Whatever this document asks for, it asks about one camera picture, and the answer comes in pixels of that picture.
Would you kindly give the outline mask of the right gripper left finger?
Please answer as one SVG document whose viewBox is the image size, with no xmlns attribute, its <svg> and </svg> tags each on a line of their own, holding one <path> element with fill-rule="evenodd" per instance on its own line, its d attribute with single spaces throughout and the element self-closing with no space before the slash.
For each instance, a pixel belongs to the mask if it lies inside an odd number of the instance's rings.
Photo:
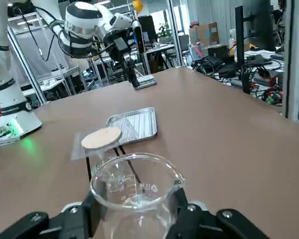
<svg viewBox="0 0 299 239">
<path fill-rule="evenodd" d="M 50 217 L 46 212 L 31 212 L 0 233 L 0 239 L 88 239 L 92 238 L 107 208 L 90 191 L 80 205 Z"/>
</svg>

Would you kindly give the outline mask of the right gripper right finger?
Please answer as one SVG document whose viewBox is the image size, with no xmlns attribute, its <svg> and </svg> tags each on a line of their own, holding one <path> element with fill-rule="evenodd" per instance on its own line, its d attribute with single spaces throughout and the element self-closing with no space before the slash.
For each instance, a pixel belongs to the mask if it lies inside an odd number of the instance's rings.
<svg viewBox="0 0 299 239">
<path fill-rule="evenodd" d="M 176 196 L 177 218 L 168 230 L 168 239 L 267 239 L 268 236 L 243 214 L 222 209 L 215 215 L 197 203 L 187 201 L 184 189 Z"/>
</svg>

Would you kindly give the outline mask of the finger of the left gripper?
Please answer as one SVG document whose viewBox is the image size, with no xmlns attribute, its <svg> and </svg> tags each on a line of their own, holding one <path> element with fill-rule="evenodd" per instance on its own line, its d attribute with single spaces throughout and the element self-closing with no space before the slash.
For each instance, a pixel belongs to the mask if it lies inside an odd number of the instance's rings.
<svg viewBox="0 0 299 239">
<path fill-rule="evenodd" d="M 136 87 L 136 75 L 134 68 L 131 66 L 128 66 L 127 64 L 123 64 L 123 72 L 125 78 L 132 84 L 132 86 Z"/>
<path fill-rule="evenodd" d="M 134 88 L 137 88 L 140 85 L 137 80 L 137 76 L 135 73 L 135 65 L 133 62 L 129 62 L 129 79 Z"/>
</svg>

